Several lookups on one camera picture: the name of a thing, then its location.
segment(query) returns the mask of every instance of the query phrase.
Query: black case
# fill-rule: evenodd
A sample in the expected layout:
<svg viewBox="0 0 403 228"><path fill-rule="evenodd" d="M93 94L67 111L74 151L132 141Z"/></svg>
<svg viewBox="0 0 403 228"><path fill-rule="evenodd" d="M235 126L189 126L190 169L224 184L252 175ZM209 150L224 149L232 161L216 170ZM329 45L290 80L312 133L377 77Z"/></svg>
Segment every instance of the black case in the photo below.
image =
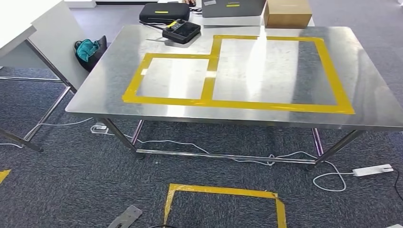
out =
<svg viewBox="0 0 403 228"><path fill-rule="evenodd" d="M170 24L171 21L161 19L189 20L190 9L186 3L147 3L140 13L140 21L145 23Z"/></svg>

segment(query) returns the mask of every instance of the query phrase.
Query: floor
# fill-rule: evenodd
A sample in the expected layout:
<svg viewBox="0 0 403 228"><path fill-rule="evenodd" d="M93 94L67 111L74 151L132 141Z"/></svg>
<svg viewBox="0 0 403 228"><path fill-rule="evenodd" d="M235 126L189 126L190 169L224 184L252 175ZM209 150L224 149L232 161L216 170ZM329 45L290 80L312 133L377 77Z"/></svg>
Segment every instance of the floor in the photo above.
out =
<svg viewBox="0 0 403 228"><path fill-rule="evenodd" d="M310 0L317 26L348 26L403 105L403 10L395 0ZM136 23L141 6L100 6L72 12L87 33L111 42L124 24ZM5 67L0 76L47 76L41 69ZM20 136L28 132L61 93L50 83L0 82L0 126ZM64 112L68 95L48 123L83 120ZM115 120L131 133L137 122ZM347 189L327 192L311 180L333 171L330 165L306 172L303 166L238 163L198 158L147 156L137 160L115 137L91 134L95 121L66 127L43 127L34 142L44 152L0 146L0 170L11 169L0 184L2 228L106 228L129 205L143 210L131 227L163 222L170 183L231 187L278 193L289 228L385 228L403 224L403 202L394 191L396 173L364 178L346 176ZM346 131L321 130L329 148ZM267 156L295 151L313 153L309 129L195 123L146 122L141 140L171 139L196 143L210 152ZM7 139L0 137L1 143ZM196 152L173 143L145 149ZM332 157L341 172L389 163L403 172L403 135L367 132ZM403 191L403 180L400 182ZM342 188L336 177L318 180ZM272 199L177 192L168 223L178 228L277 227Z"/></svg>

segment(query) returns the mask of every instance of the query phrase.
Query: yellow label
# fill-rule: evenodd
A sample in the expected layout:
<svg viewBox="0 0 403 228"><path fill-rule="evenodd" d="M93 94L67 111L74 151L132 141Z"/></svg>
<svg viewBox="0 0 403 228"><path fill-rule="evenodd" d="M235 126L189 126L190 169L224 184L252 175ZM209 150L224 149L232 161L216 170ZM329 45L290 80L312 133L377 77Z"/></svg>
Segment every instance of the yellow label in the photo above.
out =
<svg viewBox="0 0 403 228"><path fill-rule="evenodd" d="M167 27L169 28L169 27L173 26L174 24L176 24L176 21L172 22L172 23L169 24Z"/></svg>
<svg viewBox="0 0 403 228"><path fill-rule="evenodd" d="M0 183L3 182L4 178L7 177L7 175L10 173L11 170L4 170L0 171Z"/></svg>

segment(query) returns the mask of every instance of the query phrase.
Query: power cord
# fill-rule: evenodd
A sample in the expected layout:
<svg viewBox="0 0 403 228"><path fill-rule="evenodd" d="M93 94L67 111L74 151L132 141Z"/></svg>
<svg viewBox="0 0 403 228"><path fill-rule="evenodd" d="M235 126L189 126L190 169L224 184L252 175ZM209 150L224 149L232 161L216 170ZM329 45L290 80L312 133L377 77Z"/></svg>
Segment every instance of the power cord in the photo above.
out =
<svg viewBox="0 0 403 228"><path fill-rule="evenodd" d="M149 227L149 228L157 228L157 227L176 228L176 227L169 226L169 225L158 225L158 226L153 226L153 227Z"/></svg>
<svg viewBox="0 0 403 228"><path fill-rule="evenodd" d="M65 124L40 123L40 124L37 124L35 127L33 127L33 128L27 133L27 135L28 135L28 134L31 134L31 132L33 132L37 127L39 127L39 126L41 126L41 125L47 125L47 126L68 126L68 125L81 124L81 123L84 123L85 121L92 120L92 119L93 119L93 118L88 118L88 119L83 120L83 121L80 121L80 122L76 122L76 123L65 123ZM0 145L12 145L12 146L18 147L18 148L20 148L20 149L23 148L23 146L16 145L16 144L13 144L13 143L0 143Z"/></svg>
<svg viewBox="0 0 403 228"><path fill-rule="evenodd" d="M101 126L100 126L100 125L94 125L94 126L92 126L92 127L90 128L91 133L93 133L93 134L114 135L114 134L108 133L108 132L109 132L109 129L107 130L106 133L95 132L94 129L97 128L97 127L101 127ZM194 143L177 142L177 141L173 141L173 140L150 140L150 141L144 141L144 142L143 142L143 141L137 139L137 141L138 141L139 143L153 143L153 142L154 142L154 143L166 143L166 142L169 142L169 143L176 143L176 144L181 144L181 145L191 145L191 146L194 146L194 147L196 147L197 149L199 149L199 150L205 152L206 154L210 154L207 150L205 150L205 149L199 147L198 145L196 145L196 144L194 144ZM307 152L304 152L304 151L298 151L298 152L294 152L294 153L287 154L287 155L280 155L280 156L277 156L277 157L275 157L273 154L271 154L271 155L269 155L269 158L285 158L285 157L289 157L289 156L292 156L292 155L295 155L295 154L298 154L298 153L303 153L303 154L305 154L305 155L307 155L307 156L309 156L309 157L311 157L311 158L317 159L317 157L312 156L312 155L310 155L310 154L308 154ZM260 162L260 161L237 160L237 159L233 159L233 160L236 161L236 162L254 162L254 163L258 163L258 164L262 164L262 165L267 165L267 166L272 166L272 165L275 164L275 162ZM320 189L322 189L322 190L325 190L325 191L332 191L332 192L344 191L344 190L347 188L347 185L346 185L346 183L345 183L344 178L343 178L342 175L354 174L354 173L352 173L352 172L349 172L349 173L339 172L339 170L337 169L337 167L336 167L333 163L331 163L331 162L329 162L329 161L325 161L325 162L328 163L328 164L330 164L330 165L335 169L336 172L331 172L331 173L326 173L326 174L319 175L319 176L315 177L315 178L312 180L312 183L313 183L316 187L318 187L318 188L320 188ZM339 175L340 180L341 180L342 183L343 183L343 188L342 188L342 189L339 189L339 190L326 189L326 188L323 188L323 187L319 186L319 185L316 183L316 180L317 180L318 178L324 177L324 176L327 176L327 175L331 175L331 174L338 174L338 175Z"/></svg>
<svg viewBox="0 0 403 228"><path fill-rule="evenodd" d="M396 190L396 193L399 196L399 198L403 201L403 197L400 195L399 191L397 190L397 182L399 181L400 172L396 168L394 170L396 170L396 172L397 172L396 181L394 182L394 189Z"/></svg>

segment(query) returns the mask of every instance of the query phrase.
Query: yellow tape outline on floor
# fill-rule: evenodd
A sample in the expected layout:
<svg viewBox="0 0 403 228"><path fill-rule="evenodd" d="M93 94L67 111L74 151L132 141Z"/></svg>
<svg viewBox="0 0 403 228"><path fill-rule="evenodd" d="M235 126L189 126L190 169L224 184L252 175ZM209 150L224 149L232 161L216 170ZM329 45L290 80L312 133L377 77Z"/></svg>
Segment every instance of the yellow tape outline on floor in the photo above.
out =
<svg viewBox="0 0 403 228"><path fill-rule="evenodd" d="M166 203L165 203L165 208L164 208L164 224L166 224L166 222L168 220L168 215L171 210L173 196L176 191L192 191L192 192L203 192L203 193L212 193L212 194L227 194L227 195L251 196L251 197L274 199L276 202L278 228L287 228L286 210L284 207L284 203L281 202L281 200L278 198L277 193L273 193L270 191L208 187L208 186L197 186L197 185L183 185L183 184L170 184L169 185L168 195L166 197Z"/></svg>
<svg viewBox="0 0 403 228"><path fill-rule="evenodd" d="M323 69L330 84L336 105L321 104L286 104L286 103L267 103L267 102L247 102L247 101L225 101L213 100L213 91L217 75L218 63L220 60L220 51L223 39L246 39L257 40L259 36L234 36L234 35L215 35L209 55L199 54L164 54L164 53L146 53L138 69L136 70L132 81L122 96L125 103L155 104L155 105L185 105L202 106L218 108L242 108L242 109L260 109L276 110L289 112L311 112L311 113L334 113L334 114L355 114L350 100L343 89L343 85L337 75L336 68L333 65L331 57L327 51L325 41L319 37L274 37L267 36L267 40L281 41L303 41L314 42ZM150 97L137 96L137 90L144 78L146 69L149 68L154 58L184 58L184 59L207 59L207 75L204 80L200 99L181 99L168 97Z"/></svg>
<svg viewBox="0 0 403 228"><path fill-rule="evenodd" d="M4 170L0 171L0 184L3 182L3 180L7 177L7 175L10 173L11 170Z"/></svg>

